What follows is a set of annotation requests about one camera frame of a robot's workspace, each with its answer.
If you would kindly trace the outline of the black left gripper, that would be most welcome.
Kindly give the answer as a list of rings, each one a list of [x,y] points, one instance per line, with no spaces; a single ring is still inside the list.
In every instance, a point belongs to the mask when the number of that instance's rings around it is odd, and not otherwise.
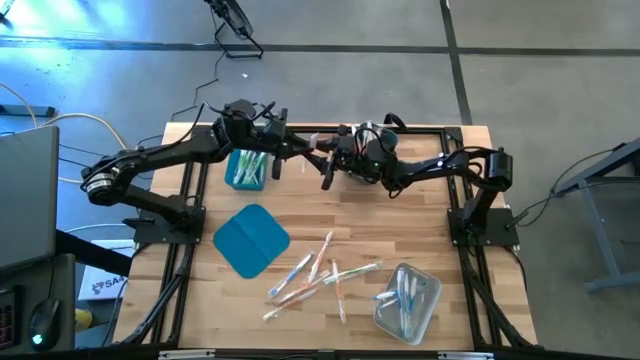
[[[274,106],[274,102],[264,105],[239,99],[217,111],[217,122],[234,148],[278,154],[286,145],[288,109],[274,113]],[[308,139],[296,133],[287,136],[287,144],[293,148],[284,150],[284,158],[306,154],[312,148]]]

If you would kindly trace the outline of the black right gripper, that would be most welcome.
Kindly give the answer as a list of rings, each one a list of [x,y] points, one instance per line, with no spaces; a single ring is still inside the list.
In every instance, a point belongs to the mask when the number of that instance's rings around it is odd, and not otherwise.
[[[392,131],[357,130],[337,139],[318,140],[315,145],[322,152],[333,151],[333,156],[323,157],[308,152],[303,153],[303,157],[320,173],[334,168],[370,184],[384,182],[398,162],[395,152],[398,137]]]

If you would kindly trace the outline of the blue bin lid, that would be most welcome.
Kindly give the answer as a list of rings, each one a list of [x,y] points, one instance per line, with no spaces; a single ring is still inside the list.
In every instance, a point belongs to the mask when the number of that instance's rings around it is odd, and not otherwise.
[[[244,279],[261,274],[290,244],[290,236],[261,205],[250,204],[224,223],[213,244]]]

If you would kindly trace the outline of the turquoise plastic bin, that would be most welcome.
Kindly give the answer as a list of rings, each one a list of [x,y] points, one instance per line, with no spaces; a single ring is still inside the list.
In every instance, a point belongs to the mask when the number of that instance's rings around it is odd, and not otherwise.
[[[238,183],[238,184],[233,184],[232,180],[233,180],[233,175],[234,175],[234,170],[236,167],[236,163],[237,163],[237,158],[238,158],[238,153],[239,153],[240,149],[236,149],[234,150],[231,155],[228,158],[228,162],[227,162],[227,168],[226,168],[226,172],[225,172],[225,182],[227,185],[229,185],[231,188],[235,189],[235,190],[247,190],[247,191],[261,191],[264,188],[265,182],[266,182],[266,173],[267,173],[267,165],[268,165],[268,160],[266,163],[266,171],[264,173],[263,176],[261,176],[261,184],[260,185],[255,185],[253,183],[253,181],[249,184],[244,184],[243,180]]]

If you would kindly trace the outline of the black table clamp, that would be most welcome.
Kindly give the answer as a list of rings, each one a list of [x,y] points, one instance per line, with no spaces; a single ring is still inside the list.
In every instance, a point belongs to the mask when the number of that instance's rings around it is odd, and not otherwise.
[[[386,130],[403,134],[408,130],[408,126],[405,122],[395,113],[389,112],[383,119],[383,125]]]

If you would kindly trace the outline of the white printed cardboard box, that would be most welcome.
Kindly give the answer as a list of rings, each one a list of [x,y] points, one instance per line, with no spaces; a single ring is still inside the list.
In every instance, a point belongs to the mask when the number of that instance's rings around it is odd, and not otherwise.
[[[129,258],[131,258],[135,252],[135,243],[132,239],[93,240],[92,243]],[[105,270],[92,266],[86,266],[77,300],[93,301],[121,298],[122,293],[120,290],[126,289],[126,280],[126,276],[106,272]]]

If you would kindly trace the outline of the black side desk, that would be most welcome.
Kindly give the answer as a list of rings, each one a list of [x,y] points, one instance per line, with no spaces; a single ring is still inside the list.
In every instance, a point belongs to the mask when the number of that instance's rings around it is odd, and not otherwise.
[[[48,349],[62,352],[75,348],[75,258],[60,255],[12,272],[0,273],[0,315],[2,307],[12,305],[15,313],[9,326],[14,344],[0,348],[0,359],[10,356],[37,354],[32,346],[30,324],[33,310],[48,299],[58,301],[56,318],[49,335],[57,335]]]

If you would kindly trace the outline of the black floor bar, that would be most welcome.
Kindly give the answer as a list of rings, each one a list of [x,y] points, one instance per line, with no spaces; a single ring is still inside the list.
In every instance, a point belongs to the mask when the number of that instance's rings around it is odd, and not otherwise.
[[[51,106],[32,106],[27,108],[25,105],[0,104],[0,115],[52,118],[55,114],[56,109]]]

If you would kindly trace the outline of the grey laptop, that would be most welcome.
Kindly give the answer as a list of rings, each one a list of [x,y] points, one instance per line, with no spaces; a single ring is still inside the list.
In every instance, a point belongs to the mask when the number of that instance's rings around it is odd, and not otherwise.
[[[0,136],[0,272],[54,254],[59,128]]]

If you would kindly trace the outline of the black computer mouse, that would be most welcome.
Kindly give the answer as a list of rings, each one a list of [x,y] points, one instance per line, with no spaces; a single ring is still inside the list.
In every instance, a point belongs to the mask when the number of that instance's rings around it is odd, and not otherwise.
[[[47,298],[35,305],[28,325],[28,338],[34,351],[52,349],[60,337],[60,301]]]

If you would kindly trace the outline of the black keyboard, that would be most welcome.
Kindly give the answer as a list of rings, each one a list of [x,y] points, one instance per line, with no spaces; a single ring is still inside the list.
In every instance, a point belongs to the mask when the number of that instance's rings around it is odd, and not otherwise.
[[[0,351],[16,346],[20,340],[20,288],[0,289]]]

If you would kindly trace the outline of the dark grey-teal handled bin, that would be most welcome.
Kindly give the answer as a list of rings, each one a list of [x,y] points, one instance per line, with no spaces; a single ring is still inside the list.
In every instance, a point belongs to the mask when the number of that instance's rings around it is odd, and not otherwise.
[[[351,177],[359,177],[369,184],[383,183],[387,180],[390,166],[397,160],[395,148],[398,137],[394,132],[379,126],[379,139],[370,140],[368,133],[367,143],[360,147],[354,142],[354,150],[348,152],[341,165]]]

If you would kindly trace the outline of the grey desk frame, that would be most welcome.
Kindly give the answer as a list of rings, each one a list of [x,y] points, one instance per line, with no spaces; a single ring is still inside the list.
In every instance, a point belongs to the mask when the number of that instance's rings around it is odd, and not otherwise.
[[[614,147],[576,184],[602,265],[586,290],[640,285],[640,137]]]

